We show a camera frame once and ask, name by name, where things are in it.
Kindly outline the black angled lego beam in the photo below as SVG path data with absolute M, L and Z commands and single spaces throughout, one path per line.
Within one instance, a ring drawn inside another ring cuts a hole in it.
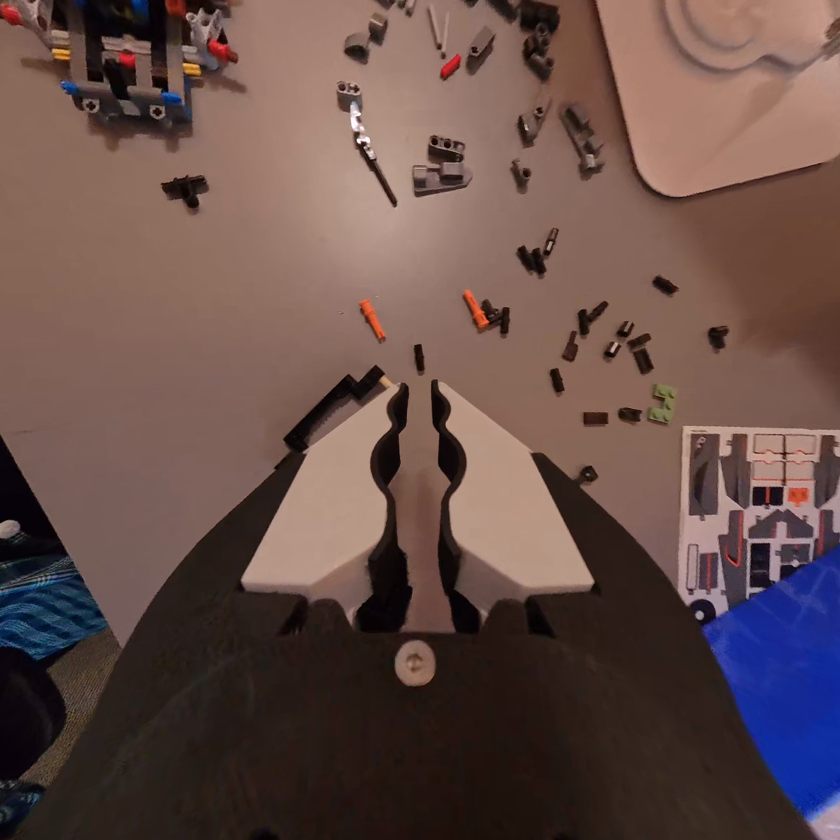
M 383 370 L 374 365 L 360 379 L 345 375 L 291 430 L 283 437 L 287 448 L 295 453 L 304 453 L 314 431 L 334 413 L 334 411 L 353 400 L 362 403 L 379 386 L 392 386 L 391 380 Z

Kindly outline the blue plastic sheet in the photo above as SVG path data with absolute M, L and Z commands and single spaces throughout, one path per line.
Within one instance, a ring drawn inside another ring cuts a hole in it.
M 813 822 L 839 793 L 839 548 L 702 632 L 764 761 Z

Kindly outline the multicoloured lego car chassis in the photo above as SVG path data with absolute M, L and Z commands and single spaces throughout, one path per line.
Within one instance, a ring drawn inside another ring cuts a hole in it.
M 193 123 L 191 85 L 238 63 L 227 1 L 2 1 L 66 66 L 63 91 L 89 120 Z

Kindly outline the white lamp base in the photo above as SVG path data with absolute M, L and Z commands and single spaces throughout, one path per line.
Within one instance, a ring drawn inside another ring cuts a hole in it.
M 687 197 L 835 160 L 838 2 L 595 2 L 633 159 Z

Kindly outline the black lego blade piece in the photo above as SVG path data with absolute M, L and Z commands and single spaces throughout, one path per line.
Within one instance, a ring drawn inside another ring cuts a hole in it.
M 380 167 L 376 153 L 371 144 L 371 139 L 368 136 L 366 129 L 362 123 L 362 110 L 359 100 L 353 99 L 350 101 L 350 126 L 353 133 L 353 139 L 361 156 L 364 158 L 371 172 L 374 174 L 382 190 L 387 196 L 389 202 L 393 207 L 397 207 L 397 198 L 391 188 L 390 184 L 385 178 L 385 175 Z

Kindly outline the scatter of grey lego pieces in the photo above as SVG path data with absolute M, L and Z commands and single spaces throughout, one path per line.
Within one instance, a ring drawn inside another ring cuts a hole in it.
M 546 2 L 492 2 L 492 6 L 505 19 L 517 22 L 527 37 L 522 45 L 522 57 L 527 67 L 543 82 L 548 81 L 554 68 L 554 58 L 550 54 L 553 36 L 560 25 L 560 10 Z M 344 40 L 343 52 L 349 58 L 365 63 L 370 55 L 372 42 L 380 44 L 385 36 L 389 21 L 386 15 L 374 13 L 367 30 L 348 35 Z M 478 68 L 494 46 L 496 33 L 484 26 L 472 39 L 467 53 L 467 64 L 472 69 Z M 523 145 L 531 146 L 549 115 L 551 98 L 541 97 L 528 112 L 518 117 L 518 132 Z M 579 103 L 562 106 L 559 118 L 570 137 L 579 158 L 580 172 L 593 175 L 603 167 L 601 160 L 602 143 L 596 138 L 592 122 Z M 439 134 L 432 134 L 427 142 L 429 163 L 439 164 L 445 161 L 465 162 L 466 146 L 458 140 Z

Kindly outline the black cross-shaped lego connector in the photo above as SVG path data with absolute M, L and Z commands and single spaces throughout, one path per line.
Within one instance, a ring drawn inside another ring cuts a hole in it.
M 201 206 L 201 196 L 209 187 L 205 176 L 185 175 L 163 182 L 161 189 L 167 200 L 182 202 L 189 210 L 196 211 Z

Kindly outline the scatter of black lego pins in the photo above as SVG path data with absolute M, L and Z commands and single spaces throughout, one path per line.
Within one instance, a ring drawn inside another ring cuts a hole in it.
M 556 243 L 558 229 L 551 229 L 550 235 L 545 242 L 543 248 L 528 249 L 527 246 L 521 245 L 517 248 L 517 256 L 524 268 L 532 273 L 542 275 L 545 272 L 546 256 L 553 252 Z M 590 327 L 594 320 L 601 317 L 607 308 L 607 301 L 602 301 L 591 311 L 586 309 L 580 310 L 577 314 L 577 322 L 579 329 L 572 331 L 570 337 L 565 345 L 561 358 L 568 362 L 573 362 L 576 358 L 579 346 L 576 342 L 578 336 L 585 336 L 589 333 Z M 617 352 L 622 347 L 627 347 L 632 352 L 637 368 L 642 375 L 646 375 L 653 371 L 654 366 L 651 361 L 647 345 L 652 339 L 648 333 L 641 333 L 632 337 L 634 324 L 630 321 L 624 321 L 621 328 L 617 331 L 617 340 L 610 342 L 603 353 L 607 360 L 612 360 L 616 357 Z M 715 351 L 723 350 L 727 344 L 727 337 L 729 336 L 730 328 L 727 325 L 717 325 L 709 328 L 707 331 L 710 346 Z M 622 422 L 637 424 L 642 419 L 640 410 L 623 407 L 618 411 L 618 417 Z M 608 423 L 607 413 L 584 413 L 583 422 L 585 426 L 602 426 Z

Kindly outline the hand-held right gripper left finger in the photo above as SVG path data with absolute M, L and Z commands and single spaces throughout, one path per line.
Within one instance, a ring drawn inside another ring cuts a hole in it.
M 401 465 L 407 384 L 392 384 L 302 457 L 240 584 L 361 607 L 411 597 L 390 484 Z

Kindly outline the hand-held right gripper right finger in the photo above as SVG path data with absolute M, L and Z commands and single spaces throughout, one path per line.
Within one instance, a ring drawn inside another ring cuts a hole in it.
M 448 479 L 437 553 L 451 613 L 589 592 L 593 575 L 533 452 L 449 385 L 433 380 L 430 391 Z

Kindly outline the lego sticker sheet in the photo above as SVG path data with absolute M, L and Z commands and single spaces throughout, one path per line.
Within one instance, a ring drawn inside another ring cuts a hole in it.
M 839 432 L 684 426 L 676 589 L 699 625 L 839 544 Z

